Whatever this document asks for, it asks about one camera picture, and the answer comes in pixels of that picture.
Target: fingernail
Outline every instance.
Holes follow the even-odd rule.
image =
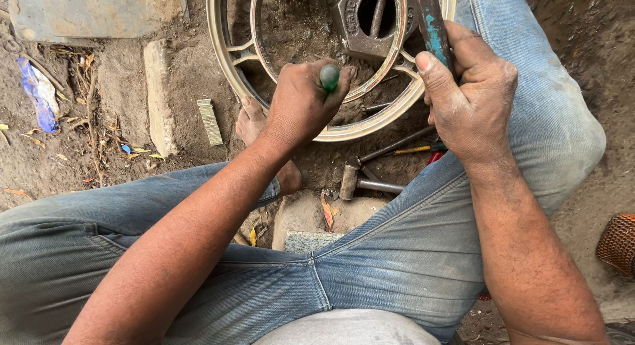
[[[434,61],[430,58],[429,52],[424,51],[417,55],[417,67],[419,68],[419,72],[426,73],[433,65]]]

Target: hand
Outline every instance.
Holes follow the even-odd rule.
[[[518,71],[496,55],[481,36],[445,21],[449,45],[454,48],[460,87],[433,54],[417,55],[425,84],[424,101],[430,107],[428,123],[466,170],[511,157],[507,122],[512,111]]]
[[[327,93],[319,79],[326,65],[335,65],[335,61],[325,58],[282,68],[263,135],[291,151],[320,134],[342,105],[355,73],[353,66],[341,70],[337,88]]]

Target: orange woven basket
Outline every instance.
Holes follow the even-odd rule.
[[[635,213],[614,216],[599,239],[596,255],[635,277]]]

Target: hammer head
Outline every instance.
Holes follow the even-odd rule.
[[[357,187],[357,173],[359,166],[346,164],[342,174],[342,186],[340,186],[340,198],[342,200],[352,200],[353,193]]]

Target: bare foot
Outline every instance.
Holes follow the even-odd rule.
[[[267,117],[262,112],[262,106],[253,97],[242,99],[242,109],[238,113],[236,133],[241,137],[246,146],[250,146],[265,128]],[[280,194],[291,195],[300,190],[302,174],[292,162],[287,162],[276,175],[280,183]]]

